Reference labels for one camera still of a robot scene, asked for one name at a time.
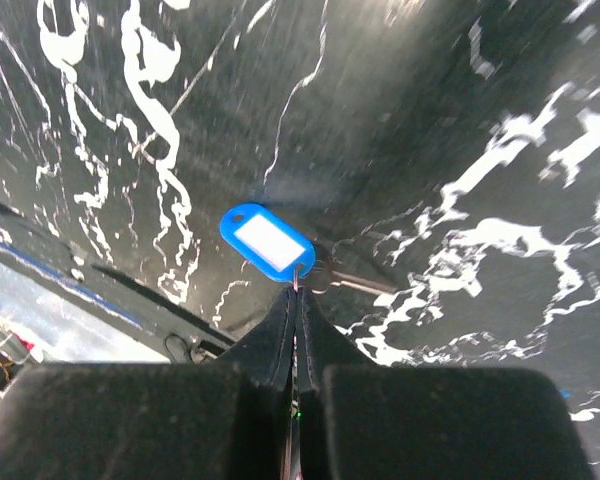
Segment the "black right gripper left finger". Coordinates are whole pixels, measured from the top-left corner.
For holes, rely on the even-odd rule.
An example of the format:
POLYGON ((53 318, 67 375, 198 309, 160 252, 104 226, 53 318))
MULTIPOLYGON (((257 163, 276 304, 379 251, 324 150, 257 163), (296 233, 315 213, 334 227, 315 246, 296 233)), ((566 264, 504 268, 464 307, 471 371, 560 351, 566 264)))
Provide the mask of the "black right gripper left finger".
POLYGON ((206 364, 55 363, 0 405, 0 479, 292 479, 296 295, 206 364))

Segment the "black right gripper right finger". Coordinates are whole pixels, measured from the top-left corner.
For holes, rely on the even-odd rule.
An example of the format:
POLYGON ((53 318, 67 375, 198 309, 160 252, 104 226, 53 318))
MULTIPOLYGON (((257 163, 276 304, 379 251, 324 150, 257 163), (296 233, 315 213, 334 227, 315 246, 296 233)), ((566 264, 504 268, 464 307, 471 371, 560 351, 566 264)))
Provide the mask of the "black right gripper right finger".
POLYGON ((521 368, 382 367, 295 295, 307 479, 590 479, 566 403, 521 368))

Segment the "blue key tag with key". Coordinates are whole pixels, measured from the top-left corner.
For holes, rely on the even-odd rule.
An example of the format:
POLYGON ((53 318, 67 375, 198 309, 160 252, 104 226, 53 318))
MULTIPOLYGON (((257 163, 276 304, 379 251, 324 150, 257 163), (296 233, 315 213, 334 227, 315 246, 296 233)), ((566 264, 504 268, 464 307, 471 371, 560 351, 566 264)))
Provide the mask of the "blue key tag with key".
POLYGON ((264 276, 278 283, 304 286, 317 295, 346 287, 375 296, 397 288, 364 279, 335 265, 329 251, 302 235, 270 210, 245 203, 227 211, 219 223, 222 238, 264 276))

